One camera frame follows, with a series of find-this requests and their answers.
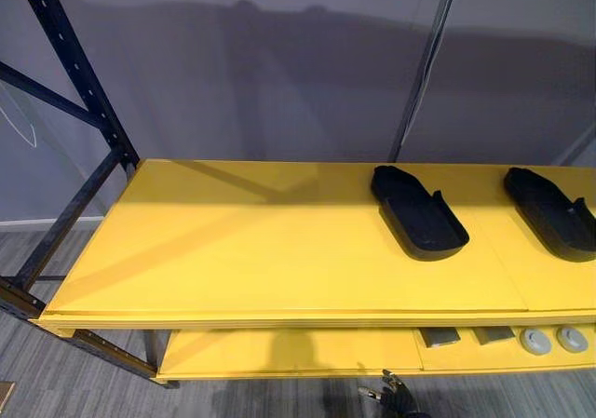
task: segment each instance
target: yellow shelf board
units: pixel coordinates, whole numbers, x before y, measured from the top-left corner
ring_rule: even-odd
[[[172,313],[159,315],[112,314],[112,315],[54,315],[44,314],[31,321],[51,332],[62,329],[88,328],[98,330],[211,330],[237,328],[391,328],[391,327],[473,327],[497,325],[552,325],[565,323],[592,323],[596,320],[594,310],[571,311],[523,311],[523,312],[398,312],[371,314],[360,313],[341,317],[331,313],[277,313],[221,314]]]
[[[577,326],[589,339],[572,354],[556,341],[554,327],[540,327],[553,347],[534,356],[516,338],[480,345],[471,329],[461,341],[426,348],[418,330],[276,329],[177,330],[172,333],[159,380],[473,374],[575,370],[596,367],[594,324]]]
[[[421,369],[411,330],[179,330],[157,379],[378,375],[388,361]]]
[[[144,161],[39,322],[230,328],[286,317],[413,326],[594,316],[593,263],[511,238],[525,225],[502,187],[507,166],[399,165],[441,189],[471,236],[430,263],[406,256],[381,219],[369,188],[376,165]],[[535,170],[594,206],[594,170]],[[517,246],[522,264],[504,246]]]

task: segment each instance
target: gray backdrop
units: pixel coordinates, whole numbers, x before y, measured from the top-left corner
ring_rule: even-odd
[[[439,0],[61,1],[141,157],[383,161]],[[400,159],[568,163],[593,138],[594,5],[455,0]],[[0,60],[81,102],[26,0],[0,25]],[[101,136],[7,85],[0,107],[0,221],[56,217]]]

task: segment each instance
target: robotic hand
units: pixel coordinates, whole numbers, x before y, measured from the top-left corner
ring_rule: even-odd
[[[383,393],[368,387],[359,387],[358,391],[361,395],[378,401],[399,418],[431,418],[418,409],[412,393],[395,373],[383,370],[383,382],[388,385],[383,387]]]

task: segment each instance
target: gray carpet floor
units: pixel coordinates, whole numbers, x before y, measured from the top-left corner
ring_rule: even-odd
[[[73,231],[45,275],[64,274],[91,232]],[[0,233],[0,274],[13,275],[41,233]],[[43,282],[33,293],[51,298]],[[142,356],[138,332],[104,333]],[[596,371],[404,378],[423,409],[448,417],[596,417]],[[0,313],[0,381],[17,383],[2,418],[380,417],[357,394],[376,379],[204,381],[166,390]]]

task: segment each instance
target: round gray puck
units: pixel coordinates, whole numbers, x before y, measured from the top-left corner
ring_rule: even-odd
[[[547,335],[536,328],[526,328],[520,335],[521,345],[530,353],[542,356],[550,353],[552,344]]]
[[[572,327],[560,327],[557,330],[559,344],[571,353],[581,353],[588,349],[588,341],[584,335]]]

